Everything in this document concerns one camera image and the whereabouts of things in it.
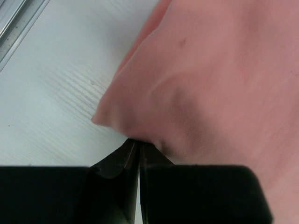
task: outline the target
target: white surface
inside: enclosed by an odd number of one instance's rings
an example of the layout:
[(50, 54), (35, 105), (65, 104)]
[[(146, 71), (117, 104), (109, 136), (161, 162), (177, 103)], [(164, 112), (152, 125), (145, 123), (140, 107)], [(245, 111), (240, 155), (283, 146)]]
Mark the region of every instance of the white surface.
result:
[(123, 143), (90, 118), (156, 2), (49, 2), (0, 73), (1, 165), (90, 166)]

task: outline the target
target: pink cloth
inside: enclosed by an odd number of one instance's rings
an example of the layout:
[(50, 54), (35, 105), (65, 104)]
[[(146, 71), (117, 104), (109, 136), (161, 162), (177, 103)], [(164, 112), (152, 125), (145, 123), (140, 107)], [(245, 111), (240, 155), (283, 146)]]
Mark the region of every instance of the pink cloth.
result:
[(92, 119), (179, 163), (242, 164), (299, 224), (299, 1), (161, 0)]

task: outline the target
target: black clamp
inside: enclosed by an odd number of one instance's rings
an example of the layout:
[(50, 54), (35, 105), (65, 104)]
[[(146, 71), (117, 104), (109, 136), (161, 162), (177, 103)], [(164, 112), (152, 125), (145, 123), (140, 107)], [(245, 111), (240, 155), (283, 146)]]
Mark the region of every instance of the black clamp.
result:
[(1, 167), (0, 224), (133, 224), (140, 172), (144, 224), (271, 224), (258, 179), (242, 166), (177, 166), (128, 139), (85, 167)]

